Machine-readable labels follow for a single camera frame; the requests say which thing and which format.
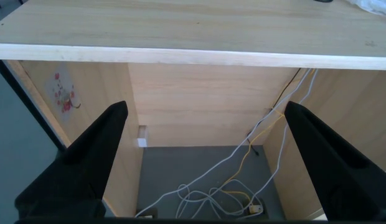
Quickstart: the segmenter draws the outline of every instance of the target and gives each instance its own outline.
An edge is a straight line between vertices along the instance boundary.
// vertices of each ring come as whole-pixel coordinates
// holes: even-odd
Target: wooden desk
[[[343,0],[30,0],[0,22],[0,59],[65,144],[111,103],[127,101],[105,192],[119,216],[136,210],[139,125],[148,126],[149,146],[237,145],[298,68],[285,94],[306,68],[332,68],[320,71],[304,105],[386,170],[386,18]],[[59,68],[81,102],[68,119],[46,90]],[[256,142],[271,168],[282,125]],[[291,137],[275,183],[287,218],[321,208]]]

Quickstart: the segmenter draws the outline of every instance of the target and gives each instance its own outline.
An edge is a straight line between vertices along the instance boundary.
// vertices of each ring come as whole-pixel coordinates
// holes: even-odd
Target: white cable
[[[207,194],[207,193],[204,193],[204,192],[201,192],[201,191],[199,191],[199,190],[195,190],[195,191],[193,191],[193,192],[190,192],[190,189],[188,188],[188,194],[187,194],[185,197],[182,197],[179,193],[177,193],[178,196],[179,196],[179,198],[182,199],[182,201],[180,202],[180,204],[179,204],[179,206],[178,206],[178,208],[177,208],[177,212],[176,212],[176,216],[175,216],[175,217],[176,217],[176,218],[180,218],[180,217],[181,217],[181,215],[182,215],[182,213],[183,213],[183,210],[184,210],[184,208],[186,207],[186,203],[188,203],[188,202],[193,202],[193,203],[194,203],[194,202],[202,202],[202,204],[200,205],[200,207],[197,209],[196,213],[193,215],[193,217],[191,217],[191,218],[194,218],[194,217],[198,214],[198,212],[201,210],[203,204],[206,203],[206,201],[209,201],[209,202],[210,202],[210,204],[211,204],[211,206],[212,206],[212,209],[213,209],[213,211],[217,214],[217,216],[219,216],[219,214],[217,213],[216,209],[214,208],[214,205],[215,205],[219,210],[221,210],[224,214],[226,214],[226,215],[236,215],[236,216],[239,216],[239,215],[243,214],[244,211],[241,211],[241,210],[239,210],[239,211],[237,211],[237,212],[227,212],[227,211],[225,211],[225,210],[218,204],[218,202],[217,202],[214,198],[212,198],[212,195],[216,194],[221,188],[223,188],[224,186],[226,186],[227,184],[232,183],[232,182],[238,182],[238,183],[241,184],[243,187],[245,187],[252,195],[254,194],[254,193],[253,193],[253,192],[252,192],[245,184],[243,184],[241,181],[239,181],[239,180],[237,180],[237,179],[232,179],[232,180],[230,180],[229,182],[224,183],[224,184],[223,184],[221,187],[219,187],[219,188],[215,188],[215,187],[214,187],[214,188],[211,188],[208,194]],[[190,198],[191,194],[193,194],[193,193],[198,193],[198,194],[201,194],[201,195],[205,195],[206,197],[205,197],[205,198],[198,199],[198,200],[189,200],[189,199],[187,199],[187,198]],[[239,201],[237,198],[235,198],[232,194],[227,193],[227,192],[222,192],[222,193],[227,194],[228,196],[232,197],[234,200],[237,201],[237,203],[239,204],[240,208],[243,208],[243,205],[240,203],[240,201]],[[262,205],[262,204],[261,204],[261,201],[258,199],[258,197],[255,196],[255,199],[257,200],[257,202],[258,202],[260,205]],[[182,209],[182,211],[179,213],[179,210],[181,209],[181,206],[182,206],[183,202],[185,202],[185,206],[184,206],[184,208]]]
[[[311,93],[311,90],[312,90],[312,87],[313,87],[313,83],[314,83],[314,80],[315,80],[315,78],[316,78],[316,75],[318,74],[318,70],[316,69],[315,70],[315,73],[314,73],[314,75],[313,75],[313,77],[312,77],[312,80],[311,80],[311,83],[310,83],[310,85],[309,85],[309,88],[308,88],[308,92],[307,92],[307,94],[302,98],[302,100],[299,102],[299,104],[301,104],[309,95],[310,95],[310,93]],[[280,147],[280,153],[279,153],[279,157],[278,157],[278,163],[277,163],[277,167],[276,167],[276,170],[275,170],[275,172],[272,174],[272,176],[268,179],[268,181],[265,183],[265,185],[258,191],[258,192],[256,192],[255,194],[254,194],[254,196],[253,196],[253,198],[251,199],[251,201],[250,201],[250,203],[245,207],[245,208],[242,208],[241,210],[238,210],[238,211],[236,211],[236,212],[232,212],[232,213],[235,213],[235,214],[241,214],[245,209],[247,209],[248,208],[248,206],[253,202],[253,199],[254,198],[256,198],[257,200],[258,200],[258,198],[257,198],[257,194],[259,194],[269,183],[270,183],[270,181],[274,178],[274,176],[276,175],[276,173],[278,172],[278,170],[279,170],[279,168],[280,168],[280,159],[281,159],[281,154],[282,154],[282,152],[283,152],[283,146],[285,145],[285,139],[286,139],[286,131],[287,131],[287,127],[288,127],[288,125],[286,124],[286,126],[285,126],[285,129],[284,129],[284,132],[283,132],[283,140],[282,140],[282,143],[281,143],[281,147]],[[236,180],[236,181],[238,181],[239,183],[241,183],[248,191],[250,191],[250,193],[252,193],[252,191],[248,188],[248,187],[246,187],[242,182],[240,182],[239,180]],[[229,182],[227,182],[227,183],[224,183],[221,187],[219,187],[214,193],[216,193],[217,191],[219,191],[221,188],[223,188],[226,184],[228,184]],[[204,200],[204,202],[202,203],[202,205],[199,207],[199,209],[196,211],[196,213],[195,213],[195,215],[197,215],[198,214],[198,212],[200,211],[200,209],[202,208],[202,206],[203,206],[203,204],[206,202],[206,200],[210,200],[210,202],[211,202],[211,204],[213,203],[213,201],[215,202],[215,205],[217,205],[217,202],[211,197],[212,195],[207,195],[207,194],[205,194],[205,193],[203,193],[203,195],[206,195],[207,196],[207,198],[202,198],[202,199],[199,199],[199,200],[191,200],[191,201],[189,201],[189,202],[200,202],[201,200]],[[214,212],[217,214],[217,216],[219,217],[219,215],[218,215],[218,213],[217,213],[217,211],[215,210],[215,208],[214,207],[212,207],[213,208],[213,210],[214,210]],[[222,208],[220,208],[220,207],[218,207],[221,211],[223,211],[225,214],[227,214],[227,215],[231,215],[231,213],[230,212],[225,212],[225,210],[223,210]],[[247,216],[245,216],[245,217],[240,217],[240,218],[238,218],[238,220],[239,219],[244,219],[244,218],[249,218],[249,217],[254,217],[254,216],[256,216],[256,215],[259,215],[260,213],[257,213],[257,214],[253,214],[253,215],[247,215]]]
[[[251,133],[236,147],[236,149],[231,153],[231,155],[229,155],[228,157],[226,157],[225,159],[222,159],[220,162],[216,163],[216,165],[214,165],[213,167],[211,167],[208,171],[206,171],[204,174],[202,174],[201,176],[199,176],[198,178],[194,179],[192,182],[190,182],[189,184],[185,185],[185,187],[181,188],[181,189],[177,189],[177,190],[173,190],[173,191],[170,191],[168,193],[165,193],[163,194],[162,196],[160,196],[155,202],[153,202],[151,205],[147,206],[146,208],[142,209],[140,212],[138,212],[136,215],[135,215],[135,218],[138,217],[140,214],[142,214],[143,212],[145,212],[147,209],[153,207],[155,204],[157,204],[163,197],[167,196],[167,195],[170,195],[170,194],[173,194],[173,193],[176,193],[176,192],[179,192],[187,187],[189,187],[190,185],[192,185],[194,182],[200,180],[201,178],[203,178],[205,175],[207,175],[209,172],[211,172],[213,169],[215,169],[216,167],[218,167],[219,165],[221,165],[223,162],[229,160],[235,153],[236,151],[243,145],[243,143],[249,138],[251,137],[251,135],[255,132],[255,130],[257,129],[258,125],[265,119],[267,119],[274,111],[275,109],[277,109],[277,107],[280,106],[280,104],[282,104],[282,102],[284,102],[287,98],[289,98],[293,93],[295,93],[298,88],[301,86],[302,82],[305,80],[305,78],[308,76],[309,74],[309,71],[310,69],[308,69],[308,71],[305,73],[304,77],[301,79],[301,81],[298,83],[297,87],[289,94],[287,94],[275,107],[272,108],[272,110],[265,116],[263,117],[262,119],[260,119],[256,125],[254,126],[254,128],[252,129]]]

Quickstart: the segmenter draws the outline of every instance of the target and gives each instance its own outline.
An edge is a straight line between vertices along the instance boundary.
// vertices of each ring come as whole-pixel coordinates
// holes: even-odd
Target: cable
[[[315,70],[314,72],[314,75],[312,77],[312,80],[311,80],[311,84],[309,85],[309,89],[308,89],[308,92],[307,94],[304,96],[304,98],[299,102],[299,104],[301,104],[308,96],[309,94],[311,94],[311,90],[312,90],[312,86],[313,86],[313,83],[314,83],[314,80],[316,78],[316,75],[318,74],[318,69]],[[278,163],[277,163],[277,166],[276,166],[276,170],[275,172],[272,174],[272,176],[268,179],[268,181],[265,183],[265,185],[259,190],[257,191],[254,196],[256,196],[257,194],[259,194],[268,184],[269,182],[273,179],[273,177],[277,174],[277,172],[279,171],[279,168],[280,168],[280,159],[281,159],[281,153],[283,152],[283,146],[285,145],[285,140],[286,140],[286,132],[287,132],[287,127],[288,127],[288,123],[286,124],[285,126],[285,130],[283,132],[283,140],[281,142],[281,146],[280,146],[280,152],[279,152],[279,157],[278,157]]]
[[[280,120],[280,118],[284,117],[283,116],[280,116],[278,119],[276,119],[274,122],[272,122],[265,130],[263,130],[260,134],[258,134],[257,136],[255,136],[255,138],[253,139],[252,142],[254,142],[258,137],[260,137],[263,133],[265,133],[268,129],[270,129],[274,124],[276,124],[276,122],[278,122]],[[244,155],[243,159],[242,159],[242,162],[240,163],[240,167],[238,168],[238,171],[233,175],[231,176],[228,180],[225,181],[228,182],[230,180],[232,180],[233,178],[235,178],[239,173],[240,171],[242,170],[242,167],[243,167],[243,163],[244,163],[244,160],[247,158],[247,156],[249,155],[250,153],[250,146],[251,144],[248,146],[248,151],[246,152],[246,154]]]
[[[309,96],[309,94],[311,93],[311,90],[312,90],[312,86],[313,86],[314,80],[315,80],[315,78],[316,78],[316,75],[318,74],[318,70],[313,70],[313,71],[311,72],[311,75],[312,75],[313,73],[314,73],[314,75],[313,75],[313,78],[312,78],[311,83],[310,83],[310,85],[309,85],[308,92],[307,92],[307,94],[303,97],[303,99],[299,102],[299,104],[301,104],[301,103]],[[268,128],[270,128],[272,125],[274,125],[274,124],[275,124],[280,118],[282,118],[283,116],[280,116],[280,117],[279,117],[273,124],[271,124]],[[244,212],[244,210],[247,209],[248,206],[253,202],[253,199],[254,199],[254,198],[256,198],[256,199],[258,200],[258,198],[256,197],[256,195],[259,194],[259,193],[260,193],[260,192],[261,192],[261,191],[262,191],[262,190],[270,183],[270,180],[276,175],[276,173],[277,173],[278,170],[279,170],[279,167],[280,167],[280,159],[281,159],[281,153],[282,153],[282,151],[283,151],[283,146],[284,146],[284,144],[285,144],[285,139],[286,139],[286,130],[287,130],[287,127],[288,127],[288,125],[286,124],[285,130],[284,130],[284,133],[283,133],[282,144],[281,144],[281,147],[280,147],[280,153],[279,153],[279,157],[278,157],[277,168],[276,168],[275,172],[274,172],[274,173],[272,174],[272,176],[268,179],[268,181],[265,183],[265,185],[264,185],[258,192],[256,192],[256,193],[254,194],[253,198],[250,200],[250,203],[249,203],[246,207],[242,208],[241,203],[238,202],[239,205],[240,205],[240,208],[242,208],[241,210],[238,210],[238,211],[236,211],[236,212],[226,212],[226,211],[223,210],[223,208],[220,207],[220,205],[212,198],[212,196],[213,196],[214,193],[216,193],[217,191],[219,191],[220,189],[222,189],[225,185],[227,185],[227,184],[229,183],[229,180],[230,180],[230,179],[229,179],[229,180],[227,180],[224,184],[222,184],[222,186],[219,187],[214,193],[211,193],[211,191],[212,191],[214,188],[211,188],[211,189],[210,189],[210,192],[209,192],[210,194],[205,194],[205,193],[200,192],[200,191],[194,191],[194,192],[201,193],[201,194],[205,195],[206,198],[202,198],[202,199],[199,199],[199,200],[191,200],[191,201],[189,201],[189,202],[200,202],[200,201],[203,201],[202,204],[200,205],[199,209],[196,211],[195,215],[194,215],[192,218],[194,218],[194,217],[198,214],[198,212],[200,211],[200,209],[202,208],[202,206],[204,205],[204,203],[205,203],[207,200],[210,201],[211,206],[212,206],[214,212],[216,213],[216,215],[217,215],[218,217],[220,217],[220,216],[219,216],[219,214],[217,213],[217,211],[216,211],[216,209],[214,208],[214,206],[212,205],[213,203],[215,204],[216,207],[218,207],[221,211],[223,211],[223,212],[224,212],[225,214],[227,214],[227,215],[241,215],[241,214]],[[247,216],[244,216],[244,217],[240,217],[240,218],[238,218],[238,219],[254,217],[254,216],[256,216],[256,215],[260,215],[260,213],[253,214],[253,215],[247,215]]]
[[[275,101],[275,104],[272,106],[272,108],[274,108],[274,107],[276,106],[276,104],[277,104],[277,102],[280,100],[281,96],[283,96],[283,93],[284,93],[284,92],[287,90],[287,88],[291,85],[291,83],[294,81],[295,77],[297,77],[299,71],[301,71],[301,68],[299,68],[299,69],[297,70],[297,72],[294,74],[294,76],[292,77],[292,79],[291,79],[291,80],[287,83],[287,85],[283,88],[283,90],[282,90],[281,93],[279,94],[279,97],[278,97],[278,99]],[[251,149],[254,151],[255,155],[257,155],[257,156],[260,155],[259,152],[254,148],[254,146],[251,146]]]
[[[281,96],[283,96],[283,94],[285,93],[285,91],[287,90],[287,88],[291,85],[291,83],[294,81],[295,77],[297,77],[299,71],[301,71],[301,68],[298,69],[298,71],[295,73],[295,75],[292,77],[292,79],[290,80],[290,82],[287,83],[287,85],[285,86],[285,88],[281,91],[278,99],[275,101],[275,104],[272,106],[272,108],[274,108],[276,106],[276,104],[278,103],[278,101],[280,100]]]
[[[302,82],[305,80],[305,78],[308,76],[308,73],[309,73],[309,70],[305,73],[304,77],[301,79],[301,81],[298,83],[297,87],[291,92],[289,93],[288,95],[286,95],[276,106],[273,107],[273,109],[266,115],[264,116],[262,119],[260,119],[257,124],[254,126],[253,130],[251,131],[251,133],[236,147],[236,149],[231,153],[231,155],[229,155],[228,157],[226,157],[225,159],[222,159],[221,161],[219,161],[218,163],[216,163],[216,165],[214,165],[213,167],[211,167],[208,171],[204,172],[201,176],[199,176],[198,178],[194,179],[192,182],[190,182],[189,184],[187,184],[185,187],[181,188],[181,189],[177,189],[177,190],[173,190],[173,191],[170,191],[170,192],[167,192],[165,194],[163,194],[162,196],[160,196],[155,202],[153,202],[151,205],[147,206],[146,208],[142,209],[140,212],[138,212],[135,217],[138,217],[140,214],[142,214],[143,212],[145,212],[147,209],[151,208],[152,206],[154,206],[155,204],[157,204],[163,197],[167,196],[167,195],[170,195],[170,194],[174,194],[176,192],[179,192],[185,188],[187,188],[188,186],[192,185],[194,182],[200,180],[201,178],[203,178],[203,176],[207,175],[209,172],[211,172],[213,169],[215,169],[216,167],[218,167],[220,164],[224,163],[225,161],[229,160],[235,153],[236,151],[243,145],[243,143],[253,134],[254,130],[257,129],[258,125],[265,119],[267,119],[269,117],[269,115],[271,115],[274,111],[275,111],[275,108],[279,107],[279,105],[285,101],[285,99],[287,99],[288,97],[290,97],[293,93],[295,93],[298,88],[301,86]]]
[[[280,118],[282,118],[283,116],[284,116],[284,115],[280,116],[277,120],[275,120],[275,121],[274,121],[273,123],[271,123],[267,128],[265,128],[260,134],[258,134],[258,135],[254,138],[253,142],[254,142],[258,137],[260,137],[263,133],[265,133],[267,130],[269,130],[273,125],[275,125],[276,122],[277,122],[278,120],[280,120]],[[226,181],[224,182],[224,184],[227,183],[227,182],[229,182],[230,180],[232,180],[234,177],[236,177],[236,176],[240,173],[240,171],[242,170],[242,167],[243,167],[244,160],[247,158],[247,156],[248,156],[249,153],[250,153],[250,148],[251,148],[251,143],[250,143],[250,145],[248,146],[248,151],[247,151],[246,154],[244,155],[244,157],[243,157],[243,159],[242,159],[242,162],[240,163],[240,167],[238,168],[238,171],[237,171],[233,176],[231,176],[228,180],[226,180]],[[247,199],[250,199],[250,197],[249,197],[246,193],[244,193],[244,192],[239,192],[239,191],[228,191],[228,190],[222,190],[222,192],[223,192],[223,193],[228,193],[228,194],[242,194],[242,195],[246,196]]]

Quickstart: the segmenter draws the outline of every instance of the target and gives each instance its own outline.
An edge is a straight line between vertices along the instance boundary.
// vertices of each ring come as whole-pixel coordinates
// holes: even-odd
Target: floral sticker
[[[81,106],[65,64],[61,64],[50,76],[46,89],[63,120],[68,119],[72,110]]]

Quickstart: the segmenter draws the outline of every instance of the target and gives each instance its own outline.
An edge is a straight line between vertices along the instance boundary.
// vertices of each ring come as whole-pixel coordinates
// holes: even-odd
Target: yellow cable
[[[247,156],[249,155],[249,153],[250,153],[251,145],[254,143],[255,140],[257,140],[257,138],[259,138],[263,133],[265,133],[265,132],[266,132],[267,130],[269,130],[273,125],[275,125],[276,122],[278,122],[278,120],[280,120],[282,117],[284,117],[284,114],[281,114],[281,116],[280,116],[278,119],[276,119],[276,121],[274,121],[273,123],[271,123],[267,128],[265,128],[265,130],[261,131],[260,134],[258,134],[257,136],[255,136],[255,138],[251,141],[250,145],[248,146],[248,151],[246,152],[246,154],[245,154],[244,157],[243,157],[242,162],[240,163],[240,168],[238,168],[238,171],[237,171],[233,176],[231,176],[228,180],[226,180],[224,183],[229,182],[230,180],[232,180],[235,176],[237,176],[237,175],[240,173],[240,171],[241,171],[241,169],[242,169],[242,167],[243,167],[244,160],[246,159],[246,157],[247,157]],[[222,192],[230,193],[230,194],[242,194],[242,195],[246,196],[246,198],[247,198],[248,200],[251,200],[251,198],[250,198],[246,193],[244,193],[244,192],[239,192],[239,191],[227,191],[227,190],[222,190]]]

